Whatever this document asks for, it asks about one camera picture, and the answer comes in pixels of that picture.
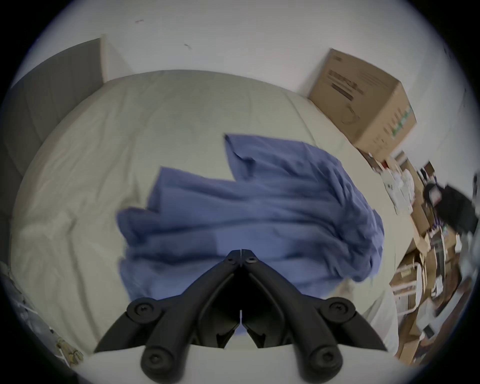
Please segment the brown cardboard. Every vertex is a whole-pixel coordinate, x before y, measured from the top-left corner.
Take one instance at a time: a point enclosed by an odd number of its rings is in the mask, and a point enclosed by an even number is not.
[[[410,217],[410,221],[413,227],[413,238],[407,249],[407,253],[418,250],[420,253],[426,254],[430,250],[430,242],[427,241],[428,237],[423,238],[420,236],[413,218]]]
[[[433,165],[430,161],[427,164],[425,164],[423,169],[427,173],[428,177],[432,177],[435,174],[435,169],[433,169]]]
[[[415,188],[415,202],[419,204],[423,203],[423,188],[424,188],[423,181],[421,180],[417,171],[413,167],[412,163],[410,163],[410,161],[407,159],[405,162],[403,162],[400,165],[400,168],[402,170],[408,169],[408,171],[412,175],[413,185]]]
[[[390,155],[416,124],[400,81],[334,49],[309,99],[355,147],[379,161]]]
[[[413,202],[412,209],[413,212],[411,216],[415,222],[415,226],[417,227],[420,236],[425,236],[427,231],[433,225],[433,214],[425,203],[421,204],[417,199]]]
[[[415,352],[420,344],[420,338],[416,338],[415,340],[409,341],[403,345],[402,353],[398,358],[402,363],[406,365],[410,365],[415,357]]]
[[[452,248],[455,247],[456,245],[456,232],[452,229],[452,227],[447,226],[446,231],[442,230],[442,233],[444,234],[444,243],[445,243],[445,248]]]
[[[414,335],[411,335],[410,334],[410,330],[412,329],[412,326],[413,324],[415,323],[416,319],[417,319],[417,313],[418,313],[418,308],[412,312],[412,313],[409,313],[404,321],[402,322],[399,330],[398,330],[398,350],[397,350],[397,353],[395,355],[395,357],[397,357],[397,359],[400,359],[400,356],[402,355],[403,353],[403,348],[405,347],[405,345],[411,341],[415,341],[415,340],[418,340],[419,337],[418,336],[414,336]],[[410,361],[407,359],[407,356],[406,354],[404,355],[402,361],[405,363],[405,364],[410,364],[411,363],[411,359]]]
[[[425,271],[427,274],[427,289],[433,289],[437,278],[437,256],[435,250],[430,250],[425,257]]]
[[[392,171],[396,171],[398,173],[402,173],[402,169],[400,168],[400,165],[396,162],[396,160],[390,156],[387,156],[385,158],[385,163],[387,163],[387,167],[391,169]]]

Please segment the green print on box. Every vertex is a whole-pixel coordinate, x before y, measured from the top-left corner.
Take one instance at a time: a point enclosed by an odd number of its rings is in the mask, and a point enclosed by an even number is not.
[[[403,126],[407,122],[407,118],[409,117],[410,113],[412,113],[412,106],[409,104],[407,110],[403,114],[396,127],[392,129],[392,139],[394,139],[396,134],[403,128]]]

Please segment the white wall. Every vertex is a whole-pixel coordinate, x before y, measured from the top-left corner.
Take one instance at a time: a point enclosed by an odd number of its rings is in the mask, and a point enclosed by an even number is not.
[[[109,72],[111,78],[199,69],[302,95],[309,93],[329,48],[360,57],[399,79],[411,101],[418,125],[396,152],[403,149],[417,167],[431,160],[441,180],[471,194],[466,180],[480,162],[460,163],[478,160],[478,151],[465,152],[480,144],[477,106],[462,108],[459,122],[466,80],[437,33],[403,1],[80,0],[45,30],[16,80],[48,57],[101,34],[109,56],[117,58],[113,63],[121,63]],[[476,145],[445,151],[460,140],[456,135]]]

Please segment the crumpled fabric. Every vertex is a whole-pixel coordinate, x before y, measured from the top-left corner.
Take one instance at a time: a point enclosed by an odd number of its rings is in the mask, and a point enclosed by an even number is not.
[[[335,157],[249,135],[226,135],[225,149],[235,181],[162,168],[147,208],[118,212],[132,300],[179,295],[236,249],[319,298],[378,272],[382,220]]]

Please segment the white bed sheet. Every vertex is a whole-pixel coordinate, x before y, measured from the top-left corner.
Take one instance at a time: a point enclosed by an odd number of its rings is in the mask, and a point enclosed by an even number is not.
[[[381,295],[413,231],[379,175],[309,100],[242,77],[198,71],[116,79],[84,100],[32,161],[12,219],[12,277],[41,317],[84,353],[126,309],[117,210],[143,207],[161,166],[232,179],[224,133],[300,140],[336,156],[381,216],[380,272],[332,296],[360,313]]]

